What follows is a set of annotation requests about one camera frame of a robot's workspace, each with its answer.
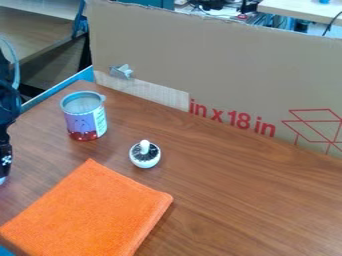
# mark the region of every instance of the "metal can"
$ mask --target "metal can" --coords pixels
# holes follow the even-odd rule
[[[60,106],[72,139],[89,141],[105,134],[107,131],[105,100],[105,96],[92,91],[74,92],[62,99]]]

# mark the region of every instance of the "wire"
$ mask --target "wire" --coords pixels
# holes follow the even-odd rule
[[[13,79],[12,87],[14,89],[18,89],[19,83],[20,83],[20,67],[19,67],[18,56],[14,50],[13,45],[8,40],[6,40],[3,35],[0,35],[0,41],[3,41],[6,44],[6,46],[9,48],[12,54],[13,63],[14,63],[14,79]]]
[[[325,36],[326,33],[328,31],[330,31],[331,26],[334,24],[335,20],[342,14],[342,11],[339,12],[338,14],[336,14],[336,16],[330,21],[329,25],[327,26],[327,28],[325,29],[325,31],[323,32],[322,36]]]
[[[213,17],[231,17],[232,15],[228,15],[228,14],[222,14],[222,15],[219,15],[219,14],[217,14],[217,15],[214,15],[214,14],[210,14],[210,13],[208,13],[208,12],[206,12],[206,11],[204,11],[200,6],[196,6],[196,5],[191,5],[192,7],[193,7],[193,9],[190,11],[190,13],[191,12],[193,12],[193,11],[200,11],[200,12],[203,12],[204,14],[206,14],[206,15],[208,15],[208,16],[213,16]]]

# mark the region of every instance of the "black object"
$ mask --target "black object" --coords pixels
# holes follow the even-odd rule
[[[307,20],[296,20],[294,31],[301,32],[301,33],[307,33],[309,28],[310,21]]]
[[[200,9],[200,5],[202,6],[204,11],[213,10],[222,10],[223,6],[225,6],[225,0],[191,0],[190,4],[194,5],[195,9]]]
[[[247,0],[242,0],[240,12],[242,14],[248,13],[248,12],[256,12],[258,8],[259,2],[253,2],[250,4],[247,4]]]
[[[7,129],[21,111],[20,94],[10,82],[9,64],[0,49],[0,179],[8,176],[13,158]]]
[[[335,20],[342,14],[342,11],[336,14],[336,16],[330,21],[329,25],[327,28],[324,30],[322,36],[325,36],[328,31],[330,31],[331,26],[334,24]]]

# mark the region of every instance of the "orange towel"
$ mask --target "orange towel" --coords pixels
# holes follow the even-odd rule
[[[172,200],[88,160],[0,235],[35,256],[133,255]]]

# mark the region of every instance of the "wooden table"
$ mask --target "wooden table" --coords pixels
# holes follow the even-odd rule
[[[72,23],[72,20],[0,6],[0,34],[14,45],[21,64],[69,42]],[[6,58],[13,61],[7,47],[3,49]]]
[[[59,101],[77,90],[107,96],[109,130],[68,138]],[[0,225],[93,158],[174,196],[136,255],[342,255],[342,161],[275,139],[77,82],[22,115],[11,129],[15,160],[0,187]],[[147,138],[162,149],[151,170],[128,150]]]
[[[329,24],[342,11],[342,0],[330,0],[329,4],[319,0],[263,0],[258,11]],[[342,25],[342,16],[334,25]]]

